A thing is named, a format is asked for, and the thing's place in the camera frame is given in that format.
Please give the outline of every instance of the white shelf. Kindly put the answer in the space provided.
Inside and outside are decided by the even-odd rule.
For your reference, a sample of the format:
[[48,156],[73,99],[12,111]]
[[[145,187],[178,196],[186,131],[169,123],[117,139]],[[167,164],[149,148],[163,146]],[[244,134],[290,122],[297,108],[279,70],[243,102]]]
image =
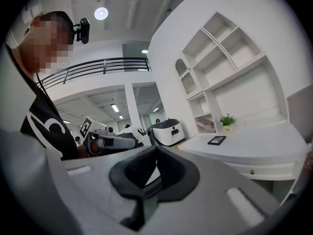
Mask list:
[[202,29],[187,44],[183,53],[191,66],[194,66],[215,46],[215,42]]
[[220,47],[208,53],[193,67],[203,90],[233,75],[237,70]]
[[181,76],[179,76],[180,79],[182,79],[183,77],[185,77],[188,74],[189,70],[186,70]]
[[211,112],[209,103],[207,102],[203,92],[188,101],[194,117],[203,116],[204,113]]
[[232,80],[236,79],[237,77],[240,77],[241,75],[247,73],[248,71],[254,69],[255,67],[258,67],[263,62],[264,58],[265,58],[265,54],[261,53],[260,55],[256,56],[254,58],[254,60],[250,61],[250,63],[242,66],[237,72],[231,74],[230,76],[221,80],[220,82],[211,85],[206,90],[213,91],[213,90],[216,90],[217,88],[231,82]]
[[198,132],[203,133],[216,133],[214,121],[211,114],[195,117]]
[[233,60],[237,69],[244,67],[246,63],[249,63],[262,53],[256,43],[240,28],[232,31],[221,42],[221,45]]
[[212,114],[210,112],[204,112],[204,113],[196,115],[194,117],[195,118],[200,118],[200,117],[203,117],[203,116],[212,116]]
[[218,42],[223,40],[237,26],[229,19],[216,12],[203,26]]
[[214,48],[210,49],[210,51],[202,59],[200,59],[199,62],[195,63],[192,68],[204,70],[223,54],[222,49],[215,45]]
[[288,120],[275,69],[261,48],[218,12],[200,28],[179,56],[177,72],[199,133],[222,132],[218,119],[237,118],[238,130]]
[[178,59],[176,61],[175,68],[180,77],[182,77],[188,71],[188,68],[182,59]]

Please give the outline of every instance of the black metal railing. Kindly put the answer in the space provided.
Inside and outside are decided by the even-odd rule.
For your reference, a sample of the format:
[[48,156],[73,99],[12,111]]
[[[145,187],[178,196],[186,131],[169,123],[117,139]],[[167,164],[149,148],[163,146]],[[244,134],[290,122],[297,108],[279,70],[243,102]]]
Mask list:
[[95,73],[113,73],[118,71],[151,71],[148,65],[147,58],[141,57],[117,57],[99,59],[73,65],[58,71],[50,76],[41,79],[45,89],[48,89],[57,84],[65,84],[66,81],[77,77],[91,75]]

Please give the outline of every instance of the photo frame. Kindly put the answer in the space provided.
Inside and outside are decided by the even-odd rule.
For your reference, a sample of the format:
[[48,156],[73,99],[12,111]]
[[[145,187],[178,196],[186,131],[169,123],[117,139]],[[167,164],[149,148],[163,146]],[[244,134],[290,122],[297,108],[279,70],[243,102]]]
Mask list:
[[225,140],[225,138],[226,136],[215,136],[207,144],[220,145]]

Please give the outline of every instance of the desk drawer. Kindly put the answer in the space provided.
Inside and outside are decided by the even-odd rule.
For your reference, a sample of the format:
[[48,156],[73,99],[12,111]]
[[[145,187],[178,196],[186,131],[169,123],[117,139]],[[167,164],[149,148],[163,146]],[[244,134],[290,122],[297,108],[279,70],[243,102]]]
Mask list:
[[289,180],[293,179],[296,162],[285,164],[235,164],[224,162],[250,179]]

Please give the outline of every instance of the round ceiling lamp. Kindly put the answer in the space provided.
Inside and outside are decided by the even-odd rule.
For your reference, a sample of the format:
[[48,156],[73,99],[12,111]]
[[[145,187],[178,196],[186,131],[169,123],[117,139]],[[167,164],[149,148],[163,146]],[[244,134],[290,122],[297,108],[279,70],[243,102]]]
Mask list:
[[97,8],[96,11],[94,12],[94,17],[98,20],[104,20],[105,18],[107,18],[109,12],[106,8],[104,7],[100,7]]

